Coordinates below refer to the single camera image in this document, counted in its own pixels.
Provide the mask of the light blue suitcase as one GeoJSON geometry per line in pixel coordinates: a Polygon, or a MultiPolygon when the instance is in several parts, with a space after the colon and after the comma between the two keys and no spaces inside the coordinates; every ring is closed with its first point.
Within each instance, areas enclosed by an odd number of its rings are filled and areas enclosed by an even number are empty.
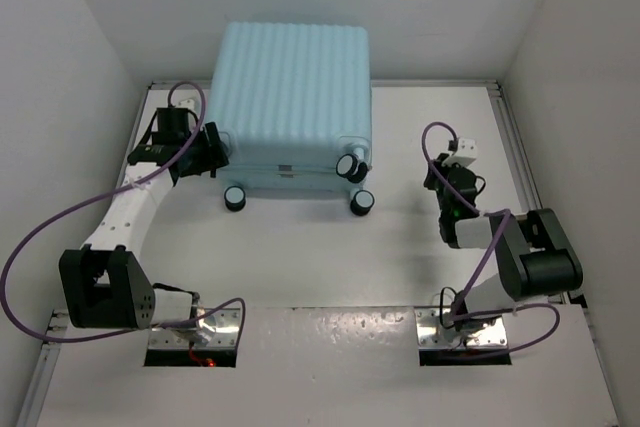
{"type": "Polygon", "coordinates": [[[360,26],[231,22],[215,65],[206,119],[228,157],[224,203],[251,190],[344,194],[356,216],[375,204],[368,32],[360,26]]]}

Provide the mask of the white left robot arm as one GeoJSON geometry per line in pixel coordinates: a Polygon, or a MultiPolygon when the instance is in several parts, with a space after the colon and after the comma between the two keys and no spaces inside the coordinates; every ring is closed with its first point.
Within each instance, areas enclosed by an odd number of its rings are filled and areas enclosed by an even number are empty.
{"type": "Polygon", "coordinates": [[[188,108],[156,110],[156,129],[128,155],[122,185],[99,226],[81,248],[62,254],[59,272],[74,326],[151,325],[156,296],[138,256],[152,220],[179,179],[228,164],[216,123],[191,127],[191,115],[188,108]]]}

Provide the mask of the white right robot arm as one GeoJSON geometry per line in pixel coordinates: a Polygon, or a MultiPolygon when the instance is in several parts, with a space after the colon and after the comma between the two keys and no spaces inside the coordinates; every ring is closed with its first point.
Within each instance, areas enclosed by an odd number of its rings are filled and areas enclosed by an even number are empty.
{"type": "Polygon", "coordinates": [[[440,325],[459,330],[465,315],[487,317],[533,297],[579,289],[582,265],[556,213],[544,208],[482,214],[476,207],[479,176],[450,157],[442,153],[430,160],[424,181],[436,194],[440,236],[453,249],[483,249],[479,268],[494,258],[497,273],[483,282],[473,273],[472,286],[455,294],[449,312],[439,313],[440,325]]]}

